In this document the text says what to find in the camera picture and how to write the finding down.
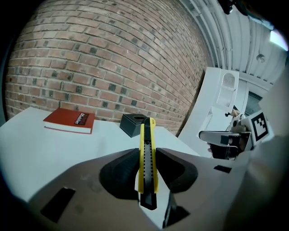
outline table surface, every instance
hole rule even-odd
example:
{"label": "table surface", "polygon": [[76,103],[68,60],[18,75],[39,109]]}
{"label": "table surface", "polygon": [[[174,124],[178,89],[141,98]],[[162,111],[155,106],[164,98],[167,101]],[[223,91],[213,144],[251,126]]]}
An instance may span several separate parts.
{"label": "table surface", "polygon": [[[2,174],[11,192],[24,201],[75,164],[139,148],[140,136],[130,138],[119,123],[95,120],[92,134],[77,134],[44,128],[49,114],[30,107],[0,127]],[[155,127],[155,143],[198,156],[164,127]]]}

